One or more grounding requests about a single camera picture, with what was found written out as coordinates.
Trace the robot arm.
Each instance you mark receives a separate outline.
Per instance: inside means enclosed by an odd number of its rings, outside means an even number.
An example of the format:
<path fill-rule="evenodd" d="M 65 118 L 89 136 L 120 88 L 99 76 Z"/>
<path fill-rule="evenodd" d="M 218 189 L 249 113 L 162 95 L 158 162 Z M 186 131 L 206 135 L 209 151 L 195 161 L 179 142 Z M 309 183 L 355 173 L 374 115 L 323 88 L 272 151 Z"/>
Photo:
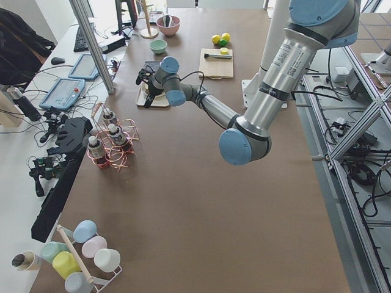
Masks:
<path fill-rule="evenodd" d="M 281 29 L 285 38 L 243 115 L 219 101 L 202 85 L 182 83 L 177 74 L 179 63 L 171 56 L 163 58 L 155 72 L 145 69 L 139 72 L 137 84 L 144 82 L 148 86 L 144 107 L 149 108 L 155 96 L 162 93 L 170 106 L 192 101 L 224 129 L 219 149 L 228 163 L 244 165 L 261 159 L 272 145 L 269 126 L 316 52 L 353 44 L 358 35 L 359 17 L 360 1 L 277 1 L 272 28 L 286 21 Z"/>

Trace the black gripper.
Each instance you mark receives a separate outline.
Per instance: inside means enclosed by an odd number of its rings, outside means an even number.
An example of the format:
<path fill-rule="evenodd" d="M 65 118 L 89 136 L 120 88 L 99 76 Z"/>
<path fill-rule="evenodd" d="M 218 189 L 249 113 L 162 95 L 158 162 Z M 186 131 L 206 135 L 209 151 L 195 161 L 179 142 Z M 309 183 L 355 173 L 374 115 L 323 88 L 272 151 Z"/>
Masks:
<path fill-rule="evenodd" d="M 148 83 L 148 95 L 145 97 L 144 108 L 148 109 L 152 105 L 156 96 L 159 96 L 163 93 L 162 85 L 156 81 L 154 78 L 151 78 Z"/>

